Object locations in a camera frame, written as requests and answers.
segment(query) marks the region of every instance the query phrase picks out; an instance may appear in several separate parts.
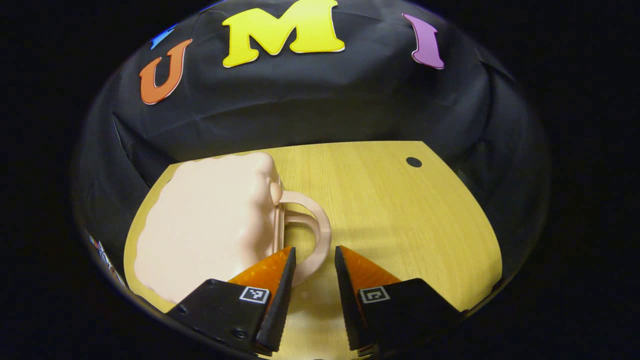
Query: mug handle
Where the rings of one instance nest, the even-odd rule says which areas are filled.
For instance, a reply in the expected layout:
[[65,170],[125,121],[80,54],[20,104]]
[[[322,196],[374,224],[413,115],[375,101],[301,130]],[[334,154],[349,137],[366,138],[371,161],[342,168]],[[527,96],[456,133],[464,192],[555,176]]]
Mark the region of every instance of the mug handle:
[[331,224],[322,207],[306,195],[298,192],[283,191],[280,203],[302,205],[311,211],[315,218],[308,214],[287,210],[285,224],[299,222],[307,224],[316,236],[316,246],[307,259],[296,265],[291,286],[296,286],[316,272],[324,263],[331,247]]

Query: orange letter u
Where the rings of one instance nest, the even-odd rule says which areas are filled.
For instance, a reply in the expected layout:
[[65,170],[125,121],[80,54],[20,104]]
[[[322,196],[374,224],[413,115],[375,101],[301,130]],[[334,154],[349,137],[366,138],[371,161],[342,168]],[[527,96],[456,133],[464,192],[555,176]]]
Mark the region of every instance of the orange letter u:
[[169,76],[164,84],[156,86],[156,67],[162,60],[157,58],[150,62],[140,72],[140,97],[147,105],[153,105],[171,93],[178,87],[182,79],[184,65],[184,51],[193,39],[185,40],[169,50]]

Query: wooden tabletop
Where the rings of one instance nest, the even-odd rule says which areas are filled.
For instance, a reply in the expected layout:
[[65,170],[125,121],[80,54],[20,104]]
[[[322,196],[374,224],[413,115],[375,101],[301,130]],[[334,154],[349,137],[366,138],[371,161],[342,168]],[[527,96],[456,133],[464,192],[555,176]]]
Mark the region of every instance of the wooden tabletop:
[[[424,143],[328,143],[260,151],[273,157],[287,190],[304,193],[324,208],[333,232],[324,265],[292,290],[280,351],[272,359],[356,357],[349,351],[342,318],[335,246],[360,253],[402,280],[424,279],[460,311],[476,305],[500,279],[500,249],[489,221],[464,184]],[[422,165],[411,166],[407,158]],[[178,165],[167,168],[156,184],[166,184]],[[125,275],[133,292],[166,312],[170,304],[144,288],[132,270],[134,234],[160,190],[154,186],[134,220],[125,247]],[[287,208],[308,213],[297,205]],[[285,230],[285,246],[296,247],[299,263],[313,243],[308,229]]]

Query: black background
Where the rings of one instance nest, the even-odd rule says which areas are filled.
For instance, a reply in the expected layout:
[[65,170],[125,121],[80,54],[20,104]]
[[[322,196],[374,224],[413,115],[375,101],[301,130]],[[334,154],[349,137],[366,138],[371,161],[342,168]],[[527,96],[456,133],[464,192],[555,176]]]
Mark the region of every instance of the black background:
[[[624,64],[637,66],[630,28],[637,5],[420,3],[484,44],[523,84],[541,113],[554,168],[548,226],[522,271],[415,357],[630,357],[638,231],[625,221],[637,212],[631,186],[640,161],[631,153],[638,71]],[[8,174],[17,176],[5,190],[3,257],[17,264],[6,277],[9,358],[220,358],[120,297],[73,227],[67,188],[79,124],[107,77],[141,44],[207,5],[4,3]]]

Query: yellow letter m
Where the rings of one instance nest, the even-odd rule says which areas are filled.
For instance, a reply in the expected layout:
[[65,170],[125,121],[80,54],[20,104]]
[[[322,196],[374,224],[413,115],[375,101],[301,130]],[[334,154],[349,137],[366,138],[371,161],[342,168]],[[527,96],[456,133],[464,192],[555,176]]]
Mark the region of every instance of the yellow letter m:
[[295,53],[330,53],[344,50],[344,42],[335,36],[332,8],[335,0],[298,0],[279,18],[255,8],[229,17],[222,24],[229,27],[229,56],[222,64],[234,67],[258,58],[249,36],[269,54],[277,55],[296,29],[291,43]]

